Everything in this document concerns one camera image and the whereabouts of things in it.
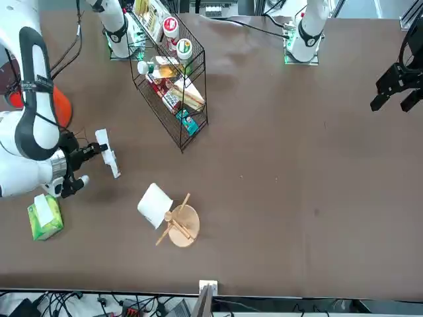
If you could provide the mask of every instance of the wire basket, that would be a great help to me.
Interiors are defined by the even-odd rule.
[[[163,93],[158,92],[155,85],[151,84],[151,78],[149,79],[146,75],[139,74],[136,65],[134,67],[133,63],[141,61],[145,55],[137,57],[137,61],[130,60],[132,80],[135,87],[143,95],[150,108],[154,111],[174,142],[178,145],[178,148],[183,152],[186,146],[199,134],[202,128],[208,125],[206,59],[204,47],[197,41],[178,15],[172,14],[179,23],[179,38],[187,38],[192,43],[192,58],[189,63],[186,65],[181,63],[175,65],[173,59],[178,59],[178,56],[176,51],[172,51],[167,47],[166,38],[163,38],[159,43],[155,42],[145,30],[139,18],[133,12],[130,12],[130,15],[140,29],[148,36],[148,41],[146,41],[145,46],[146,55],[148,55],[147,47],[150,47],[150,50],[153,50],[152,54],[167,59],[173,73],[176,74],[175,77],[168,80],[174,86],[178,84],[179,89],[182,90],[182,97],[179,97],[180,106],[173,111],[173,109],[169,108],[169,104],[166,105],[165,101],[163,101]],[[131,44],[128,46],[128,51],[133,51]],[[201,94],[202,100],[204,100],[204,103],[195,109],[189,106],[189,102],[187,101],[189,100],[188,93],[192,89],[196,89]]]

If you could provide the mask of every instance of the white object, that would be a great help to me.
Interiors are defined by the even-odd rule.
[[[142,75],[146,75],[148,74],[148,64],[146,61],[139,61],[137,64],[137,70],[138,73],[142,74]]]
[[[309,36],[314,37],[319,34],[320,36],[317,40],[301,36],[298,26],[291,46],[287,48],[296,60],[305,63],[314,58],[321,41],[321,32],[325,27],[329,14],[330,9],[328,0],[308,0],[304,17],[301,20],[301,25],[304,32]]]
[[[201,279],[198,282],[198,286],[200,288],[199,294],[201,293],[202,289],[206,286],[210,285],[211,289],[213,290],[213,296],[217,296],[217,281],[205,280]]]
[[[59,177],[59,178],[56,178],[55,180],[52,180],[48,184],[41,185],[41,187],[44,188],[44,190],[47,192],[47,194],[49,194],[49,195],[51,195],[55,198],[58,198],[58,197],[60,197],[60,194],[61,194],[63,181],[64,181],[64,178]],[[57,186],[60,186],[60,191],[56,191]]]
[[[140,74],[151,74],[154,79],[172,78],[176,76],[174,67],[179,61],[174,57],[153,56],[150,61],[139,61],[137,70]]]
[[[46,196],[44,194],[36,196],[34,198],[34,204],[35,208],[37,209],[38,222],[40,223],[41,227],[44,227],[54,219]]]
[[[115,32],[124,25],[124,16],[118,0],[103,0],[104,11],[99,17],[104,27]],[[20,68],[22,80],[33,81],[37,76],[50,78],[48,54],[40,29],[38,0],[2,0],[0,4],[0,44],[13,55]],[[119,57],[128,56],[126,35],[130,41],[137,32],[135,23],[128,18],[128,30],[119,42],[111,41],[112,49]],[[35,112],[56,122],[52,94],[47,92],[22,93],[29,105],[23,110],[0,112],[0,197],[23,194],[43,185],[49,186],[48,192],[63,182],[66,168],[57,170],[55,155],[58,151],[58,126],[36,116]],[[115,177],[116,157],[113,151],[103,153],[105,162],[112,166]],[[84,185],[88,176],[82,176]]]
[[[99,145],[107,144],[107,150],[101,152],[101,155],[103,156],[104,163],[111,167],[113,176],[115,178],[118,178],[120,176],[120,172],[118,165],[116,164],[116,155],[114,154],[114,151],[112,151],[112,149],[110,148],[110,144],[108,142],[107,130],[101,129],[95,131],[95,137]]]
[[[168,48],[175,51],[179,38],[179,23],[174,17],[167,17],[163,21],[163,33],[167,37]]]
[[[182,63],[186,63],[192,56],[192,43],[188,38],[181,38],[176,45],[176,52]]]
[[[157,229],[165,220],[165,213],[172,207],[173,200],[152,183],[138,203],[138,211]]]
[[[50,78],[50,69],[46,69],[45,63],[48,55],[41,35],[38,1],[2,0],[0,17],[0,44],[15,56],[21,79],[33,81],[38,75]],[[30,50],[23,50],[21,43],[28,44]],[[24,69],[24,64],[31,66]],[[11,154],[46,160],[56,150],[59,129],[35,116],[34,111],[56,122],[52,97],[47,92],[33,91],[24,91],[22,96],[28,107],[0,113],[0,142]]]
[[[87,0],[90,5],[94,5],[96,0]],[[121,29],[125,22],[125,18],[128,20],[128,28],[125,33],[119,38],[117,35],[109,35],[107,37],[110,40],[112,51],[116,56],[120,58],[128,57],[128,42],[131,44],[134,42],[134,26],[132,18],[128,13],[125,15],[120,7],[119,0],[102,0],[101,6],[104,9],[102,12],[97,13],[106,31],[114,33]]]

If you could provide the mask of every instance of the white paper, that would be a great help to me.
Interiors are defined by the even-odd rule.
[[[138,211],[157,229],[165,220],[165,213],[172,207],[173,200],[155,183],[152,183],[138,203]]]
[[[35,208],[37,209],[38,222],[41,227],[44,227],[54,219],[52,210],[50,209],[44,194],[36,196],[34,198],[34,203]]]
[[[101,129],[95,131],[95,137],[97,138],[98,144],[107,144],[107,150],[101,152],[101,155],[103,156],[104,163],[111,167],[113,176],[118,178],[120,176],[120,171],[118,165],[116,164],[116,155],[110,148],[110,144],[108,142],[107,130]]]

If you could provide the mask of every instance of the orange object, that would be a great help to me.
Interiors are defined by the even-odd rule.
[[[62,127],[69,127],[72,120],[72,104],[57,86],[54,86],[53,101],[58,123]]]
[[[9,95],[9,100],[15,108],[21,109],[24,106],[20,91],[12,92]],[[68,127],[72,120],[72,104],[56,86],[53,90],[53,102],[58,124],[62,127]]]

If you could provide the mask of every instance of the wooden stick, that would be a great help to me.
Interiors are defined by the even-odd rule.
[[[185,238],[192,239],[191,234],[185,228],[182,228],[180,224],[178,224],[174,219],[172,219],[172,224],[182,233]]]
[[[183,203],[182,203],[182,205],[180,206],[180,208],[179,208],[178,213],[176,214],[176,216],[178,216],[178,215],[179,215],[179,213],[180,213],[180,211],[184,209],[184,207],[185,207],[186,203],[188,202],[188,199],[190,198],[190,196],[191,196],[191,194],[190,194],[190,193],[187,193],[187,194],[186,194],[186,197],[185,197],[185,199],[184,199],[184,202],[183,202]]]
[[[156,246],[159,245],[159,243],[166,237],[166,235],[169,233],[169,231],[172,229],[173,225],[167,226],[167,229],[164,231],[164,233],[161,235],[160,239],[156,242]]]
[[[185,200],[184,200],[184,202],[182,203],[182,205],[180,206],[180,209],[179,209],[179,210],[184,209],[184,207],[185,207],[186,203],[188,202],[188,199],[190,198],[190,196],[191,196],[191,194],[190,194],[190,193],[187,193],[187,194],[186,194]]]

